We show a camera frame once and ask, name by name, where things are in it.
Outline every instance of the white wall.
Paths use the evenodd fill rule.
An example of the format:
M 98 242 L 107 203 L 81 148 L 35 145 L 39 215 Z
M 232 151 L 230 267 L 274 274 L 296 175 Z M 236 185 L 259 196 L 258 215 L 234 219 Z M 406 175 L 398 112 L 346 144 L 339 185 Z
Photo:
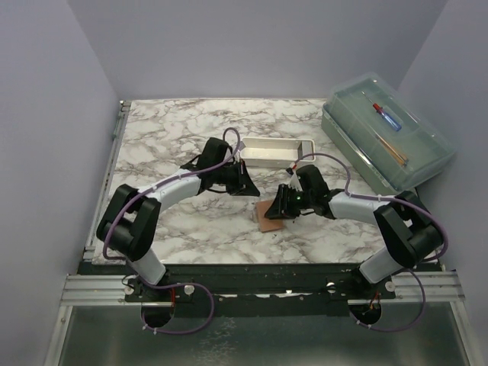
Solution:
M 488 361 L 488 2 L 450 0 L 400 93 L 457 145 L 447 171 L 419 193 L 446 225 L 456 268 Z
M 446 0 L 69 0 L 120 98 L 320 97 L 397 87 Z
M 0 11 L 0 364 L 42 364 L 118 102 L 64 0 Z

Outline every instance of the metal tray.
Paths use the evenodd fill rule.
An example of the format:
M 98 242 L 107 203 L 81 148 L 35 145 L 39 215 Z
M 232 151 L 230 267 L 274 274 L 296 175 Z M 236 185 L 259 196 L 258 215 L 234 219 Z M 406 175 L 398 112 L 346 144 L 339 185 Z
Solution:
M 262 168 L 287 168 L 295 160 L 314 152 L 313 140 L 303 139 L 244 137 L 240 146 L 240 155 L 247 166 Z M 309 156 L 298 165 L 306 165 L 314 161 L 315 156 Z

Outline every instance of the clear plastic lid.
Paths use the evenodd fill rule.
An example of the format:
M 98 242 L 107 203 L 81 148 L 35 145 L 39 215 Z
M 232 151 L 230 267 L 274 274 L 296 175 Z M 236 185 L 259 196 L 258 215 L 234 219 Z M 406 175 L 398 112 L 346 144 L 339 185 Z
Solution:
M 324 108 L 398 191 L 438 174 L 454 155 L 454 147 L 374 73 L 334 88 Z

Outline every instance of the brown sponge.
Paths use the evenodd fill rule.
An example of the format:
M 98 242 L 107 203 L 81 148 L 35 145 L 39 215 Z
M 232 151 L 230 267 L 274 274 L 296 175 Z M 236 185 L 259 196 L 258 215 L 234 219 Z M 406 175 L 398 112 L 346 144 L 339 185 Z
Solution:
M 261 201 L 256 204 L 256 214 L 258 216 L 259 230 L 261 230 L 262 233 L 281 230 L 284 228 L 283 220 L 269 220 L 265 218 L 266 211 L 272 203 L 273 200 Z

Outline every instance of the plastic storage box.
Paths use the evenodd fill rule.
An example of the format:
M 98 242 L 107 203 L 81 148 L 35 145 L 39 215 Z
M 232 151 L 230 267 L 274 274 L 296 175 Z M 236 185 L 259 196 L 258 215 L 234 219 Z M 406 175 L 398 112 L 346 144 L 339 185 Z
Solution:
M 454 155 L 454 147 L 374 73 L 331 91 L 323 106 L 322 128 L 378 194 L 416 187 L 438 174 Z

